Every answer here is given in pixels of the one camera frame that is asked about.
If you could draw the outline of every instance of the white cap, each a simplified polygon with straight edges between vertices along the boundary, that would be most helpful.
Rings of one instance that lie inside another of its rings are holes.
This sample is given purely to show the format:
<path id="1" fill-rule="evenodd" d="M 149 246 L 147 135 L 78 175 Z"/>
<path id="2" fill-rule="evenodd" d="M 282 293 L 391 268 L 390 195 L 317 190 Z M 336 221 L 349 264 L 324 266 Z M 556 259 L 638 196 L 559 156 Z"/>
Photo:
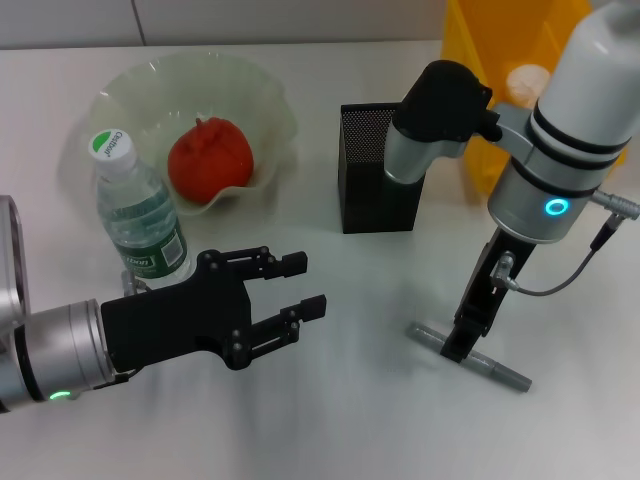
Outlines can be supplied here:
<path id="1" fill-rule="evenodd" d="M 107 176 L 128 172 L 138 158 L 131 137 L 122 130 L 103 130 L 89 142 L 89 153 L 98 171 Z"/>

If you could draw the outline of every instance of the water bottle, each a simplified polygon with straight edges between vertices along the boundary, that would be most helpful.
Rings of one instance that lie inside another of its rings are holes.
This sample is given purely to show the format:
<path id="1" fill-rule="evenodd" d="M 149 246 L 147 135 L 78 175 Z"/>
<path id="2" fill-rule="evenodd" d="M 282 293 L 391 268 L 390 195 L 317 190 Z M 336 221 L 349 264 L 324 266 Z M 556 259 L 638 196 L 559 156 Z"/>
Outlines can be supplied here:
<path id="1" fill-rule="evenodd" d="M 190 268 L 187 244 L 158 173 L 138 158 L 122 130 L 95 135 L 89 153 L 96 165 L 98 214 L 125 267 L 151 288 L 182 281 Z"/>

